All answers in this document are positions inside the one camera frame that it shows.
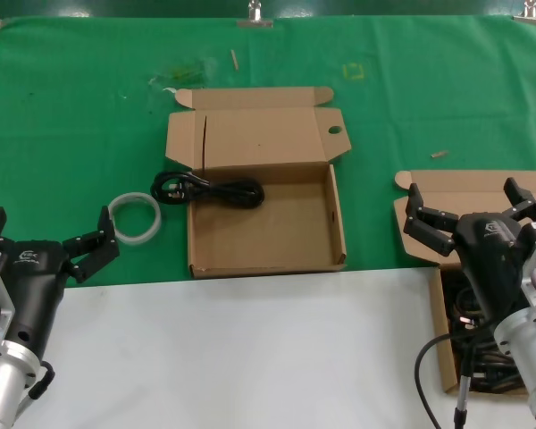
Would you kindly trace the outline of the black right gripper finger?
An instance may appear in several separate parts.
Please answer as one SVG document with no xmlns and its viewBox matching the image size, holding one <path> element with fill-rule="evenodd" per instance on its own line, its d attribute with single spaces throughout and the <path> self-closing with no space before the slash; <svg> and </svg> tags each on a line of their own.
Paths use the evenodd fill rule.
<svg viewBox="0 0 536 429">
<path fill-rule="evenodd" d="M 424 205 L 416 183 L 407 192 L 404 233 L 443 257 L 455 249 L 452 234 L 458 224 L 458 215 Z"/>
<path fill-rule="evenodd" d="M 536 198 L 528 189 L 521 188 L 513 177 L 506 179 L 503 188 L 511 207 L 503 212 L 514 221 L 530 219 L 536 222 Z"/>
</svg>

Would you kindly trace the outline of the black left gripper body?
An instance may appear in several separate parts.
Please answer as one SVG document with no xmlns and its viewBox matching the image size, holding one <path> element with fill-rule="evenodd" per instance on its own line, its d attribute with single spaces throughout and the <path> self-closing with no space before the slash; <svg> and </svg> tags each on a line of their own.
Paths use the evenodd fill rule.
<svg viewBox="0 0 536 429">
<path fill-rule="evenodd" d="M 0 278 L 14 306 L 5 338 L 42 359 L 69 278 L 68 253 L 57 241 L 2 243 Z"/>
</svg>

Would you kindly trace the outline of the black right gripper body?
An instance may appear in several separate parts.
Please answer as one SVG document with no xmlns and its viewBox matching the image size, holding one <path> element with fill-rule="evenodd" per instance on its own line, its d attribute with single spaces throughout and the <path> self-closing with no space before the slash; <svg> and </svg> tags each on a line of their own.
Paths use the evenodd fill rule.
<svg viewBox="0 0 536 429">
<path fill-rule="evenodd" d="M 523 308 L 522 269 L 528 249 L 520 215 L 473 213 L 459 218 L 455 251 L 485 318 L 500 323 Z"/>
</svg>

